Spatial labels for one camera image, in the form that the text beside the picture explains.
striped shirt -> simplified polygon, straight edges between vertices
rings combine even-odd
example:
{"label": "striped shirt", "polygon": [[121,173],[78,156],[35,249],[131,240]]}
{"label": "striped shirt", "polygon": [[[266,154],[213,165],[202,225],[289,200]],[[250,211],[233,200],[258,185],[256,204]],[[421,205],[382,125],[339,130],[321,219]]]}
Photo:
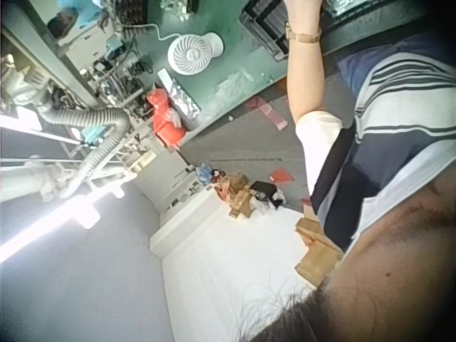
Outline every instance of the striped shirt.
{"label": "striped shirt", "polygon": [[456,160],[455,104],[454,68],[397,53],[369,73],[350,128],[324,111],[299,120],[312,206],[340,248]]}

wristwatch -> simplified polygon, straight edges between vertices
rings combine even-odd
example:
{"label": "wristwatch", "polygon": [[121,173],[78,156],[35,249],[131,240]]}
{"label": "wristwatch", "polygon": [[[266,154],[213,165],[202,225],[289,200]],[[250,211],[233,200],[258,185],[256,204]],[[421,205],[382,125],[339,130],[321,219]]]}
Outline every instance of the wristwatch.
{"label": "wristwatch", "polygon": [[311,36],[309,34],[304,33],[294,33],[291,30],[290,24],[286,23],[286,39],[289,41],[298,41],[299,43],[316,43],[320,41],[321,37],[321,28],[318,29],[318,33],[315,36]]}

green table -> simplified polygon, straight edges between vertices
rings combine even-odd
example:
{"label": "green table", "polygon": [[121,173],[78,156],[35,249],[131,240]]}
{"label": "green table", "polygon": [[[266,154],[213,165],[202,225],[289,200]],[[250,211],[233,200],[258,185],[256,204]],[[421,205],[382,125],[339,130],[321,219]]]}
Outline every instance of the green table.
{"label": "green table", "polygon": [[[146,34],[137,35],[141,53],[150,54],[154,70],[166,68],[202,109],[196,121],[187,123],[191,131],[181,145],[286,75],[286,61],[277,63],[240,24],[239,17],[246,3],[247,0],[199,0],[197,13],[188,21],[181,22],[161,10],[158,0],[150,1],[149,22],[159,25],[162,37],[171,33],[203,35],[215,32],[224,41],[224,53],[213,59],[205,71],[194,76],[182,76],[174,72],[167,62],[167,50],[172,39],[158,41],[154,28]],[[411,0],[392,1],[326,35],[321,42],[323,54],[340,51],[421,16],[422,11],[413,6]],[[146,86],[158,82],[156,76],[143,80]]]}

blue cloth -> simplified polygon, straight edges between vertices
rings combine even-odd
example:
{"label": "blue cloth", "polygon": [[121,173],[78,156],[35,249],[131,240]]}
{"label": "blue cloth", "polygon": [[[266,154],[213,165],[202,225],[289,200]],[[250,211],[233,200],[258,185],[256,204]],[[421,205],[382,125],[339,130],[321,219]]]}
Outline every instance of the blue cloth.
{"label": "blue cloth", "polygon": [[374,66],[399,52],[416,53],[452,65],[452,56],[445,48],[442,39],[432,32],[411,36],[394,45],[368,48],[338,62],[342,78],[347,82],[354,96],[358,97],[364,81]]}
{"label": "blue cloth", "polygon": [[96,21],[101,12],[101,8],[95,5],[92,0],[57,0],[57,6],[75,8],[78,11],[76,26],[79,28]]}

flexible duct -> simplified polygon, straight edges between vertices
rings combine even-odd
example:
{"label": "flexible duct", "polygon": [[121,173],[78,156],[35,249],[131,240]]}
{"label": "flexible duct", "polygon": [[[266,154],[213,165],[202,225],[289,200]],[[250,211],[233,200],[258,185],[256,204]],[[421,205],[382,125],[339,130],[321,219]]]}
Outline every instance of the flexible duct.
{"label": "flexible duct", "polygon": [[66,187],[61,190],[60,198],[70,197],[89,177],[96,167],[116,148],[130,129],[128,114],[119,108],[105,108],[100,110],[53,110],[45,107],[39,108],[44,120],[57,125],[69,125],[75,127],[90,127],[100,125],[114,125],[114,131],[93,150],[81,163],[77,174],[71,178]]}

